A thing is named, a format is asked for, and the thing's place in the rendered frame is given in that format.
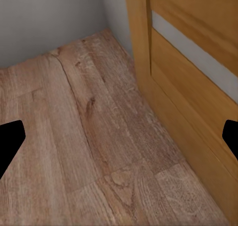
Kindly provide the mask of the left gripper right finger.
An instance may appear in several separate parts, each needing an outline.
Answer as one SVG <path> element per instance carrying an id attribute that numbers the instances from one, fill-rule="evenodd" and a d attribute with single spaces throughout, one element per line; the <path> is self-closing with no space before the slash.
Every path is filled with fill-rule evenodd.
<path id="1" fill-rule="evenodd" d="M 238 160 L 238 122 L 226 120 L 222 137 Z"/>

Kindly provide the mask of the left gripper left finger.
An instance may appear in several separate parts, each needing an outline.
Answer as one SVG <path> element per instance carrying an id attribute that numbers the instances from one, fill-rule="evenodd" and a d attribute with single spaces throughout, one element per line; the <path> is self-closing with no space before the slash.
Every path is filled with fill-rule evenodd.
<path id="1" fill-rule="evenodd" d="M 0 179 L 25 140 L 21 120 L 0 125 Z"/>

